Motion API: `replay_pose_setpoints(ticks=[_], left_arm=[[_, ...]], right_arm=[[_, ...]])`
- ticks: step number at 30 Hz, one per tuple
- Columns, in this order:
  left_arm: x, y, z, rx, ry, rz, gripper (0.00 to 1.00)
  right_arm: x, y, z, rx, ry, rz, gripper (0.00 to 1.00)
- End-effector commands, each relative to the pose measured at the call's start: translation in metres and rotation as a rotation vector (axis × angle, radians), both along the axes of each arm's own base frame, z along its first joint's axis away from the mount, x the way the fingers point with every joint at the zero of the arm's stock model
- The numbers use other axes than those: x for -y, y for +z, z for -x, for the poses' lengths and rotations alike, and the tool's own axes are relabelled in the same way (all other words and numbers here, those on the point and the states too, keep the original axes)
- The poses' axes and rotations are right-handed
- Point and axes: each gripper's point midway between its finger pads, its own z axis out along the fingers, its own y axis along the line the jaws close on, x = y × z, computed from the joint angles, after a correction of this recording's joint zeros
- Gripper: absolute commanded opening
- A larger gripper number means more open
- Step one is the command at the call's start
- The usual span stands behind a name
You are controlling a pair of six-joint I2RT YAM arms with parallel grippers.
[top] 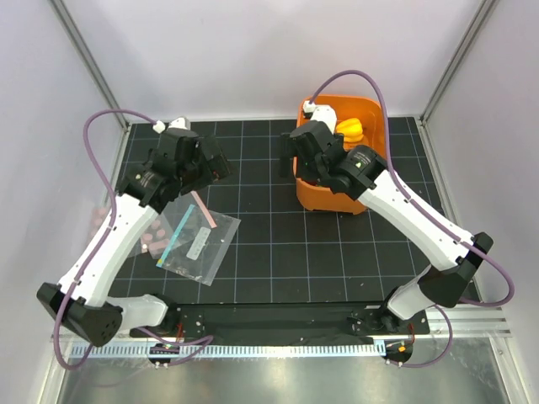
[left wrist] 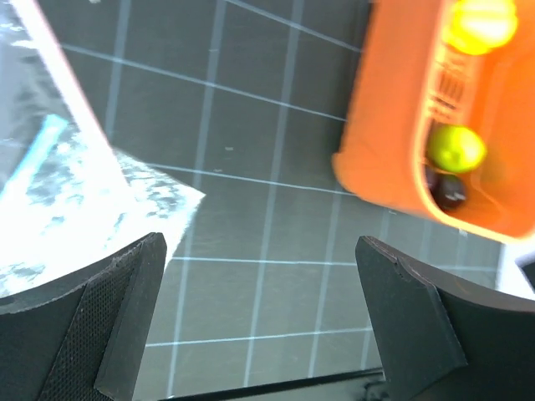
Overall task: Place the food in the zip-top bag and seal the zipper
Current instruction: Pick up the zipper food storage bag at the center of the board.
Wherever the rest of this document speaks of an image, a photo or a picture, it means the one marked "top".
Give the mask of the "pink zip top bag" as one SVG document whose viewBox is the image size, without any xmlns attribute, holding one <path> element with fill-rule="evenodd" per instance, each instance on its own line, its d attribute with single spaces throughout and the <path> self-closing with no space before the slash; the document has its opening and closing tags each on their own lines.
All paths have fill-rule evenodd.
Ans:
<svg viewBox="0 0 539 404">
<path fill-rule="evenodd" d="M 216 228 L 216 213 L 211 212 L 197 192 L 180 196 L 167 205 L 136 240 L 127 257 L 149 253 L 159 259 L 171 251 L 194 241 L 202 227 Z"/>
</svg>

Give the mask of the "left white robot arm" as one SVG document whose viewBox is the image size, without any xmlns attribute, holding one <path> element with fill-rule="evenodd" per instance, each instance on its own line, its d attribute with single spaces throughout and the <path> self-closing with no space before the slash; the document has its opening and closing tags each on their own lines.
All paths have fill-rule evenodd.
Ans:
<svg viewBox="0 0 539 404">
<path fill-rule="evenodd" d="M 178 197 L 232 173 L 214 136 L 169 126 L 148 159 L 126 171 L 110 211 L 81 257 L 57 283 L 44 283 L 38 301 L 61 327 L 102 347 L 118 332 L 144 327 L 160 337 L 175 333 L 177 303 L 160 294 L 112 298 L 109 290 L 143 232 Z"/>
</svg>

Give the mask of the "yellow bell pepper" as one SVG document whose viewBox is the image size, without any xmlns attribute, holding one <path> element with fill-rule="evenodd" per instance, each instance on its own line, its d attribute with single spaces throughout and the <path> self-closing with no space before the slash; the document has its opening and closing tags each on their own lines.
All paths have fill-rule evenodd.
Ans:
<svg viewBox="0 0 539 404">
<path fill-rule="evenodd" d="M 356 146 L 365 143 L 366 136 L 364 134 L 363 125 L 358 118 L 350 118 L 343 120 L 337 124 L 335 131 L 343 136 L 344 149 L 351 150 Z"/>
</svg>

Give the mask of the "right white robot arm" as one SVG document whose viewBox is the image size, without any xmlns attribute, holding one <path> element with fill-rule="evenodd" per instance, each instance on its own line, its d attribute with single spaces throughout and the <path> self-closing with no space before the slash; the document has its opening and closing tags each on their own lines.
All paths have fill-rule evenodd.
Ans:
<svg viewBox="0 0 539 404">
<path fill-rule="evenodd" d="M 288 174 L 291 158 L 296 159 L 296 173 L 375 211 L 428 258 L 428 268 L 385 299 L 379 313 L 385 331 L 401 332 L 418 312 L 459 302 L 494 244 L 488 234 L 473 235 L 448 221 L 392 177 L 387 161 L 374 149 L 359 145 L 345 150 L 343 136 L 321 121 L 310 120 L 280 136 L 280 176 Z"/>
</svg>

